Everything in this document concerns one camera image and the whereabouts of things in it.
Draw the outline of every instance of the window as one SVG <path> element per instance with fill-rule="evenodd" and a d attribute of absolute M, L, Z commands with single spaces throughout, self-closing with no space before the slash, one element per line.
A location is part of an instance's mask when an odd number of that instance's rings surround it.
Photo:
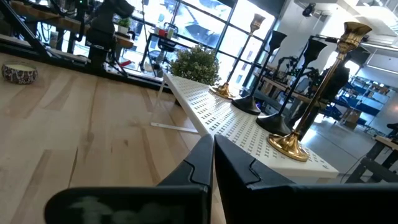
<path fill-rule="evenodd" d="M 210 47 L 216 47 L 225 26 L 224 23 L 184 4 L 180 5 L 174 24 L 180 35 Z"/>
<path fill-rule="evenodd" d="M 220 69 L 218 70 L 218 76 L 221 78 L 220 83 L 224 83 L 232 70 L 235 59 L 222 53 L 218 53 L 216 57 L 220 63 Z"/>
<path fill-rule="evenodd" d="M 239 84 L 242 80 L 243 75 L 238 75 L 237 79 L 236 79 L 236 84 Z"/>
<path fill-rule="evenodd" d="M 266 19 L 261 24 L 259 30 L 254 31 L 254 35 L 264 39 L 268 33 L 268 30 L 271 28 L 272 23 L 274 22 L 275 17 L 268 12 L 258 8 L 255 4 L 249 2 L 248 0 L 239 0 L 236 5 L 236 9 L 231 18 L 231 23 L 236 25 L 237 27 L 250 32 L 250 23 L 253 20 L 254 14 L 260 14 L 264 16 Z"/>
<path fill-rule="evenodd" d="M 185 0 L 185 2 L 209 12 L 225 21 L 228 19 L 229 13 L 231 12 L 231 8 L 229 6 L 215 0 Z"/>
<path fill-rule="evenodd" d="M 127 0 L 127 2 L 136 9 L 132 16 L 142 19 L 141 0 Z M 171 22 L 173 12 L 177 5 L 175 0 L 146 0 L 144 1 L 144 12 L 146 22 L 163 25 L 165 22 Z"/>
<path fill-rule="evenodd" d="M 258 51 L 260 50 L 262 42 L 255 38 L 250 38 L 248 45 L 244 49 L 242 54 L 242 59 L 247 60 L 248 62 L 254 61 Z"/>
<path fill-rule="evenodd" d="M 265 59 L 268 57 L 268 52 L 267 51 L 263 50 L 261 52 L 261 55 L 260 55 L 259 60 L 257 61 L 257 63 L 259 63 L 261 65 L 264 64 Z M 279 49 L 274 50 L 274 52 L 272 53 L 271 57 L 269 58 L 269 63 L 272 63 L 274 61 L 274 58 L 277 55 L 278 51 L 279 51 Z"/>
<path fill-rule="evenodd" d="M 245 33 L 234 27 L 228 27 L 221 42 L 220 50 L 230 55 L 238 56 L 247 38 L 248 36 Z"/>

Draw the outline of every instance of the brass candle holder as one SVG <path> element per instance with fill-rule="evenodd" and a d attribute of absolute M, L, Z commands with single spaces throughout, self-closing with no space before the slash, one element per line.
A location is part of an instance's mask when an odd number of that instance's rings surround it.
<path fill-rule="evenodd" d="M 300 130 L 303 128 L 304 123 L 308 119 L 312 108 L 315 106 L 315 103 L 318 101 L 330 78 L 334 74 L 337 66 L 340 64 L 341 61 L 343 61 L 348 52 L 354 50 L 359 45 L 364 35 L 372 31 L 372 29 L 367 25 L 360 24 L 358 22 L 345 22 L 344 27 L 345 32 L 340 37 L 340 40 L 337 42 L 339 54 L 336 58 L 336 61 L 329 69 L 328 73 L 325 75 L 325 78 L 323 79 L 321 85 L 315 93 L 315 96 L 312 98 L 309 106 L 305 110 L 304 115 L 301 118 L 301 121 L 298 124 L 296 130 L 284 137 L 277 134 L 268 135 L 268 142 L 271 146 L 273 146 L 279 152 L 295 160 L 303 162 L 308 160 L 308 154 L 299 144 L 299 133 Z"/>
<path fill-rule="evenodd" d="M 263 16 L 260 15 L 260 14 L 257 14 L 257 13 L 256 13 L 256 14 L 254 15 L 254 18 L 253 18 L 253 20 L 252 20 L 251 23 L 250 23 L 250 33 L 249 33 L 249 35 L 248 35 L 248 38 L 246 39 L 246 42 L 245 42 L 244 45 L 243 45 L 243 48 L 242 48 L 241 52 L 239 53 L 238 58 L 241 58 L 241 57 L 242 57 L 242 54 L 243 54 L 243 52 L 244 52 L 244 49 L 245 49 L 246 46 L 248 45 L 249 40 L 250 40 L 251 36 L 253 35 L 253 32 L 256 31 L 256 30 L 258 30 L 258 29 L 260 29 L 260 26 L 261 26 L 262 22 L 264 21 L 264 19 L 265 19 L 265 17 L 263 17 Z M 232 77 L 232 75 L 233 75 L 233 73 L 234 73 L 234 71 L 235 71 L 236 66 L 238 65 L 238 62 L 239 62 L 239 60 L 236 60 L 236 61 L 235 61 L 234 65 L 233 65 L 233 67 L 232 67 L 232 70 L 231 70 L 231 72 L 230 72 L 229 75 L 228 75 L 228 79 L 227 79 L 227 81 L 226 81 L 224 84 L 218 85 L 218 86 L 211 86 L 211 87 L 210 87 L 210 90 L 211 90 L 213 93 L 215 93 L 216 95 L 218 95 L 218 96 L 220 96 L 220 97 L 226 98 L 226 99 L 232 99 L 232 98 L 235 97 L 235 96 L 234 96 L 233 94 L 231 94 L 231 92 L 229 91 L 229 84 L 228 84 L 228 83 L 229 83 L 229 81 L 230 81 L 230 79 L 231 79 L 231 77 Z"/>

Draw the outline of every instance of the floor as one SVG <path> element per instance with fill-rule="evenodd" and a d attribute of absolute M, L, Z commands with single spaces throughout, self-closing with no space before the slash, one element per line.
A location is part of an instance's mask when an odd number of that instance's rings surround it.
<path fill-rule="evenodd" d="M 304 136 L 302 142 L 311 150 L 324 158 L 334 168 L 339 171 L 335 180 L 329 181 L 329 184 L 344 183 L 350 174 L 358 165 L 361 159 L 373 147 L 376 141 L 371 135 L 363 132 L 363 128 L 358 126 L 351 130 L 346 126 L 335 123 L 332 118 L 323 118 L 318 115 L 317 122 L 314 122 Z M 391 153 L 386 147 L 376 158 L 376 161 L 382 162 Z M 398 169 L 398 164 L 394 164 L 391 170 Z M 364 173 L 364 178 L 370 177 L 370 172 Z M 315 179 L 291 178 L 298 183 L 312 183 Z"/>
<path fill-rule="evenodd" d="M 35 65 L 31 85 L 0 80 L 0 223 L 44 223 L 55 193 L 79 186 L 153 186 L 199 135 L 149 126 L 157 92 L 0 54 Z M 154 121 L 193 128 L 174 97 Z M 213 223 L 225 223 L 220 193 Z"/>

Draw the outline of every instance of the white perforated shelf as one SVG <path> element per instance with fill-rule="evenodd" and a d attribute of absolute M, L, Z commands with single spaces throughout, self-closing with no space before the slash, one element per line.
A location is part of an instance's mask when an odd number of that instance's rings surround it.
<path fill-rule="evenodd" d="M 230 100 L 213 94 L 209 86 L 166 74 L 164 80 L 201 136 L 221 134 L 282 175 L 335 178 L 338 171 L 305 147 L 307 162 L 295 161 L 267 142 L 269 132 L 255 122 L 257 116 L 235 108 Z"/>

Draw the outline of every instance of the green plant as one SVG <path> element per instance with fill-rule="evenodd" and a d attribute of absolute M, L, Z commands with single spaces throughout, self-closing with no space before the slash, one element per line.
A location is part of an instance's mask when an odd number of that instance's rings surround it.
<path fill-rule="evenodd" d="M 118 25 L 129 28 L 131 25 L 131 20 L 130 18 L 120 19 Z"/>
<path fill-rule="evenodd" d="M 176 61 L 171 63 L 173 75 L 207 85 L 214 85 L 221 79 L 218 76 L 219 68 L 215 51 L 199 45 L 190 50 L 178 51 Z"/>

